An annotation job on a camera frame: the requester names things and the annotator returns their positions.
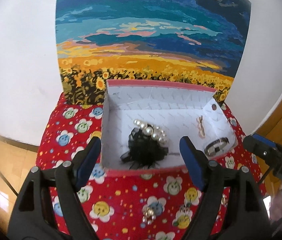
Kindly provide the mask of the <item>pink flower hair clip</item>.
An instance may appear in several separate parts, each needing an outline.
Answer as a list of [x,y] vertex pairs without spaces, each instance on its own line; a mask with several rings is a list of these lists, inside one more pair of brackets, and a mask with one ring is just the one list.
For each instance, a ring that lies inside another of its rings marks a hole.
[[197,128],[198,128],[198,135],[200,138],[205,138],[206,137],[206,133],[204,130],[204,126],[203,126],[203,116],[199,116],[197,118]]

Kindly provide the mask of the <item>black feather bow hair claw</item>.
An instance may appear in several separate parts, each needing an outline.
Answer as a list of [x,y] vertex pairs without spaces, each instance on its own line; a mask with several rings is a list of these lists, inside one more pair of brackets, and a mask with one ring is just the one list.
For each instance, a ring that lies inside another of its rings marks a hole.
[[169,148],[161,145],[141,128],[134,128],[128,136],[128,151],[121,155],[122,163],[130,163],[129,169],[153,168],[164,160]]

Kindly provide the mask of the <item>small crystal earring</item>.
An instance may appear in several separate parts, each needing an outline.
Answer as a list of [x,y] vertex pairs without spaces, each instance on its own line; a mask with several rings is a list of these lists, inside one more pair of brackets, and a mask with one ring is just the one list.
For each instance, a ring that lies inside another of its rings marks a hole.
[[180,206],[180,212],[185,214],[185,215],[189,215],[190,214],[191,209],[189,208],[189,205],[187,204],[183,204]]

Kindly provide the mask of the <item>red smiley flower cloth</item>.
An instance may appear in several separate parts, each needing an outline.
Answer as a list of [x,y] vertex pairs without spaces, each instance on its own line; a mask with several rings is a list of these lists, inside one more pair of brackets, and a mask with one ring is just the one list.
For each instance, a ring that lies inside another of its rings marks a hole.
[[[100,106],[70,105],[59,97],[38,149],[42,170],[57,168],[101,136],[101,120],[91,116]],[[78,192],[84,213],[101,239],[180,239],[195,214],[201,193],[186,169],[156,174],[110,177],[96,165],[87,185]],[[180,206],[189,205],[189,215]],[[142,222],[152,208],[156,219]]]

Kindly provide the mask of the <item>pink cardboard box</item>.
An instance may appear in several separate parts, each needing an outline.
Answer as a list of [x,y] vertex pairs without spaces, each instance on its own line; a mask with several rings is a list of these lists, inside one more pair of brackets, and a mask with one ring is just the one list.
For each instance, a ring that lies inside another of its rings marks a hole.
[[[237,146],[235,132],[215,101],[216,89],[188,83],[154,80],[108,80],[103,103],[100,165],[110,177],[159,173],[185,168],[179,143],[189,137],[195,148],[204,151],[216,139],[227,137],[229,144],[214,157],[219,159]],[[203,116],[205,138],[198,135],[197,118]],[[134,120],[154,125],[166,134],[168,156],[155,167],[129,169],[120,157],[128,151],[128,136]]]

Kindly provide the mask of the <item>sunflower field sunset painting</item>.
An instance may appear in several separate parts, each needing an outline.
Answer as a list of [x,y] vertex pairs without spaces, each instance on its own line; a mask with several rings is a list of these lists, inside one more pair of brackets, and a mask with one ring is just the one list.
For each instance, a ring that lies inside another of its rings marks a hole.
[[128,79],[210,87],[223,102],[250,16],[249,0],[57,0],[64,97],[102,104],[108,80]]

